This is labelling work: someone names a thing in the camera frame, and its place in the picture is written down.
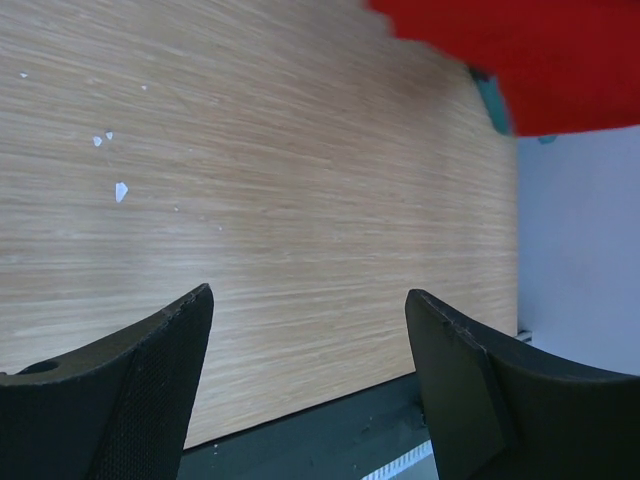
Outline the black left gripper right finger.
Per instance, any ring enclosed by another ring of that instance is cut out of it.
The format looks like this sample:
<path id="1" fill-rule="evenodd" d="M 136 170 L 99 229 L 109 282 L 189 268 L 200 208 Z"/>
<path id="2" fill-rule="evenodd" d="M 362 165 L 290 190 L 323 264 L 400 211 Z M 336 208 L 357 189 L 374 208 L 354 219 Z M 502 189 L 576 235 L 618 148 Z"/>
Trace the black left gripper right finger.
<path id="1" fill-rule="evenodd" d="M 546 353 L 424 290 L 405 315 L 440 478 L 638 478 L 637 376 Z"/>

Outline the red t shirt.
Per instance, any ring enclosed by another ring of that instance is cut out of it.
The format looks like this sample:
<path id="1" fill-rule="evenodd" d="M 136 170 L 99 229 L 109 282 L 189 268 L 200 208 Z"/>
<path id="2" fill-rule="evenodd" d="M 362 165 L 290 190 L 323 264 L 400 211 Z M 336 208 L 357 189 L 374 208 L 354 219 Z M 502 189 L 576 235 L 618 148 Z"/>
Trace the red t shirt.
<path id="1" fill-rule="evenodd" d="M 393 35 L 497 78 L 519 136 L 639 123 L 636 1 L 369 1 Z"/>

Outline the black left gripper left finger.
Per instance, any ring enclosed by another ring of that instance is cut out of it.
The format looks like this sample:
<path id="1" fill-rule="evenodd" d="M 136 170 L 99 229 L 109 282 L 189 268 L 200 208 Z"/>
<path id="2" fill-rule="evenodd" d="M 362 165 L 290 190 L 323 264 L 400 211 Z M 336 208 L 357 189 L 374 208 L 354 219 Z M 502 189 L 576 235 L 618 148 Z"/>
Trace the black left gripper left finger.
<path id="1" fill-rule="evenodd" d="M 213 311 L 202 284 L 126 328 L 2 374 L 2 478 L 176 478 Z"/>

